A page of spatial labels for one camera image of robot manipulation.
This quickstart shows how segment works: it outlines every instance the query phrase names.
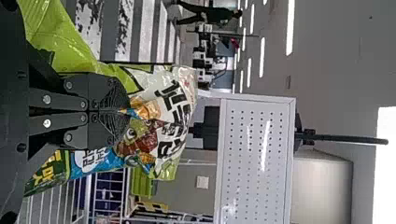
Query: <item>store shelf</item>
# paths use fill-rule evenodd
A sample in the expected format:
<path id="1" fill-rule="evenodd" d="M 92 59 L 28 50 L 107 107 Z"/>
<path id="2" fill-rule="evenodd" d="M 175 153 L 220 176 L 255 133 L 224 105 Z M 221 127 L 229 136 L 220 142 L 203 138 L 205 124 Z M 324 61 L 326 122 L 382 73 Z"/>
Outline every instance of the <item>store shelf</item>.
<path id="1" fill-rule="evenodd" d="M 295 100 L 200 95 L 220 100 L 214 223 L 289 224 Z"/>

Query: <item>screw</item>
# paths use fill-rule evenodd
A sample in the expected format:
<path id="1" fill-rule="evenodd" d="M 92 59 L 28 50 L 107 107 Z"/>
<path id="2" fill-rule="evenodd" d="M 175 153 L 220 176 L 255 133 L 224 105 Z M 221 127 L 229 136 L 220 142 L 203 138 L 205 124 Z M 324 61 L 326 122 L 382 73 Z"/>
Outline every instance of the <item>screw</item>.
<path id="1" fill-rule="evenodd" d="M 85 122 L 85 120 L 87 120 L 87 117 L 85 117 L 85 115 L 81 115 L 81 121 Z"/>
<path id="2" fill-rule="evenodd" d="M 66 82 L 66 88 L 71 90 L 73 88 L 73 83 L 71 82 Z"/>
<path id="3" fill-rule="evenodd" d="M 66 135 L 66 138 L 65 138 L 66 142 L 71 142 L 72 139 L 73 139 L 73 135 L 72 135 L 71 133 L 68 133 L 68 134 Z"/>
<path id="4" fill-rule="evenodd" d="M 108 82 L 107 82 L 108 86 L 112 87 L 114 85 L 114 81 L 115 80 L 113 78 L 109 79 Z"/>
<path id="5" fill-rule="evenodd" d="M 99 106 L 99 104 L 95 100 L 93 100 L 92 101 L 92 107 L 93 108 L 97 108 L 98 106 Z"/>
<path id="6" fill-rule="evenodd" d="M 50 127 L 50 119 L 46 119 L 43 122 L 44 127 L 49 128 Z"/>
<path id="7" fill-rule="evenodd" d="M 24 78 L 27 77 L 26 73 L 24 71 L 18 71 L 17 72 L 17 77 L 18 78 Z"/>
<path id="8" fill-rule="evenodd" d="M 108 137 L 107 138 L 107 143 L 110 145 L 110 146 L 112 146 L 113 144 L 114 144 L 114 141 L 113 141 L 113 137 Z"/>
<path id="9" fill-rule="evenodd" d="M 92 115 L 92 122 L 96 123 L 98 121 L 98 116 L 97 115 Z"/>
<path id="10" fill-rule="evenodd" d="M 50 104 L 50 96 L 49 95 L 43 96 L 43 102 L 44 102 L 44 104 L 49 105 Z"/>
<path id="11" fill-rule="evenodd" d="M 26 151 L 26 149 L 27 149 L 27 146 L 26 146 L 26 144 L 24 144 L 24 143 L 20 143 L 20 144 L 17 146 L 17 151 L 20 152 L 20 153 L 23 153 L 24 151 Z"/>

